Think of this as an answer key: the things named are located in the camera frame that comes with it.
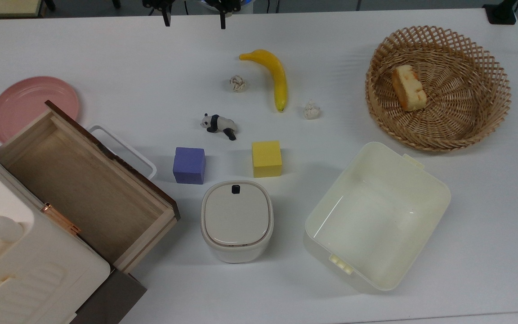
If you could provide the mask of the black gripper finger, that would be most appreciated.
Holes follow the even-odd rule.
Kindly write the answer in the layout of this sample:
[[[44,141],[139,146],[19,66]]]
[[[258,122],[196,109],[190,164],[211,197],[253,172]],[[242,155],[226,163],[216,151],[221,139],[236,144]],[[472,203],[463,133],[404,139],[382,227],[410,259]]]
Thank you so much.
[[[229,14],[239,12],[241,10],[240,0],[206,0],[209,6],[218,10],[220,15],[221,29],[226,29],[226,17]]]
[[[173,0],[142,0],[144,8],[150,8],[149,16],[152,16],[155,11],[160,12],[166,27],[170,27],[171,8]]]

